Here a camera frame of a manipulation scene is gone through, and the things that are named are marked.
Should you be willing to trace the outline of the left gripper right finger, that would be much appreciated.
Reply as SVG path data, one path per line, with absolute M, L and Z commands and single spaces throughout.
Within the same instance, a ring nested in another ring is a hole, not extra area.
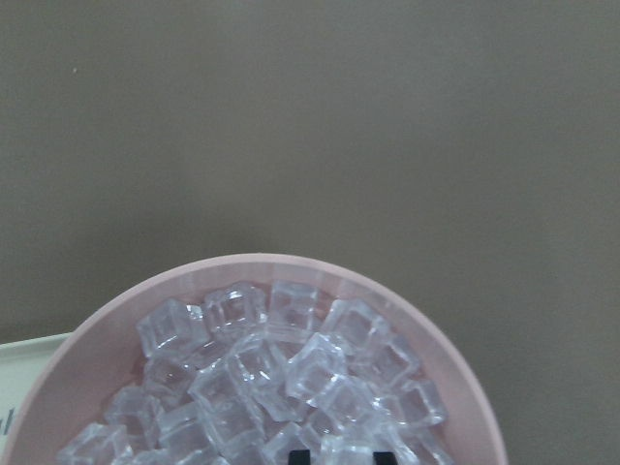
M 392 451 L 374 451 L 373 461 L 375 465 L 395 465 L 395 454 Z

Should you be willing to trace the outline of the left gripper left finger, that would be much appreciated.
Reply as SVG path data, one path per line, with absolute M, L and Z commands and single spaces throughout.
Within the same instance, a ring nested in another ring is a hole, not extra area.
M 310 465 L 309 449 L 293 449 L 288 455 L 288 465 Z

